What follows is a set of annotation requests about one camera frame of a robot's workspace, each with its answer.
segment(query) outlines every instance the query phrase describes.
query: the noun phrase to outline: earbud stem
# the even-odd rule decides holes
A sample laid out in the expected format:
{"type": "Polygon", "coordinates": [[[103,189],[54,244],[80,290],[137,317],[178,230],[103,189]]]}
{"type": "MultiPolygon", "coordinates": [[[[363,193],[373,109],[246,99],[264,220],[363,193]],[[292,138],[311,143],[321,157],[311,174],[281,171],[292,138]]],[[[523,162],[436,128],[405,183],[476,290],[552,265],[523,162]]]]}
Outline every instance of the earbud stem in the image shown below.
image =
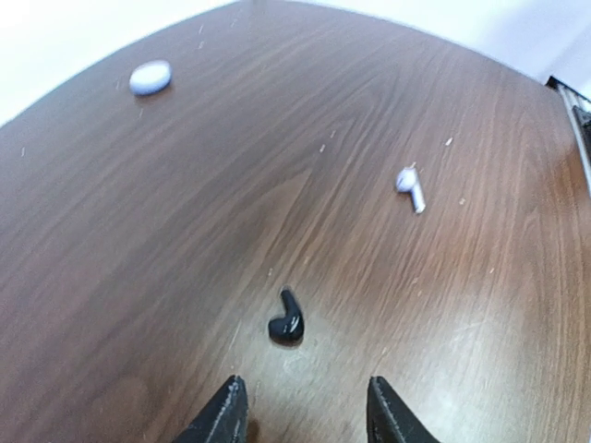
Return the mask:
{"type": "Polygon", "coordinates": [[[420,214],[425,210],[425,197],[423,197],[423,189],[421,184],[416,182],[416,185],[410,191],[413,197],[413,205],[415,206],[415,213],[420,214]]]}

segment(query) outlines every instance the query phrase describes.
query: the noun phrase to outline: white wall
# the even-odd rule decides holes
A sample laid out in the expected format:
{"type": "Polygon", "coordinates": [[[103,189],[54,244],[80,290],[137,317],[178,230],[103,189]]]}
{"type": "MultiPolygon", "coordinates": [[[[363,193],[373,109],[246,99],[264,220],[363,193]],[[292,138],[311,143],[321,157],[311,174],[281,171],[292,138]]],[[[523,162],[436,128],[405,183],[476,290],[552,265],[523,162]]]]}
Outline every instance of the white wall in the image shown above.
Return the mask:
{"type": "MultiPolygon", "coordinates": [[[[591,96],[589,0],[308,0],[426,30],[591,96]]],[[[0,0],[0,125],[126,44],[229,0],[0,0]]]]}

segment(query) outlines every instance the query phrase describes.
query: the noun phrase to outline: white earbud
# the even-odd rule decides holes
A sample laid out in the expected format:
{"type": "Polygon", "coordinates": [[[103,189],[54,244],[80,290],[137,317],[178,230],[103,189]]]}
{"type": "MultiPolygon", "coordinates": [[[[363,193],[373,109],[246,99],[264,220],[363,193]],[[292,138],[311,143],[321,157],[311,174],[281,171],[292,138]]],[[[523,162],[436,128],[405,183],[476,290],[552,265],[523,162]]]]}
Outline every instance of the white earbud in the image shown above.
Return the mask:
{"type": "Polygon", "coordinates": [[[415,205],[415,212],[420,214],[425,210],[425,198],[423,189],[418,181],[418,174],[415,167],[404,168],[396,178],[396,189],[398,192],[410,192],[415,205]]]}

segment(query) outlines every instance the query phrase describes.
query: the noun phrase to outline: wireless earbud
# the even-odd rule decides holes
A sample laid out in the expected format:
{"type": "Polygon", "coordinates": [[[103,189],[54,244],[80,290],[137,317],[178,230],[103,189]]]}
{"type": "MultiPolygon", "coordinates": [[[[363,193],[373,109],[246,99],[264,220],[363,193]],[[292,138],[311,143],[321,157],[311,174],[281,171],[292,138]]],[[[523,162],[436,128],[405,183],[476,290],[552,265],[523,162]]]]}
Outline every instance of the wireless earbud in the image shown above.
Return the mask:
{"type": "Polygon", "coordinates": [[[404,168],[396,178],[396,190],[398,192],[410,192],[413,198],[413,205],[415,205],[415,212],[420,214],[425,210],[425,198],[423,197],[423,189],[418,181],[418,174],[415,167],[404,168]]]}
{"type": "Polygon", "coordinates": [[[281,290],[285,317],[277,317],[269,322],[269,336],[276,342],[295,345],[304,337],[304,314],[289,286],[281,290]]]}

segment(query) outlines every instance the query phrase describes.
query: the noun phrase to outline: black earbud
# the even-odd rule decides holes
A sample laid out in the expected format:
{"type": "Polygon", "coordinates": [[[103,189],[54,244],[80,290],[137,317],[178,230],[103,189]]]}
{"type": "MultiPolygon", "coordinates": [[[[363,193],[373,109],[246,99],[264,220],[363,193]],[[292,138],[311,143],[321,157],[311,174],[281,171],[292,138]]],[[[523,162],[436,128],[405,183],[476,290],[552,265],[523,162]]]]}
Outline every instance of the black earbud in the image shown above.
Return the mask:
{"type": "Polygon", "coordinates": [[[282,288],[281,299],[285,317],[273,318],[269,322],[269,336],[277,343],[293,346],[299,344],[304,337],[304,314],[289,286],[282,288]]]}

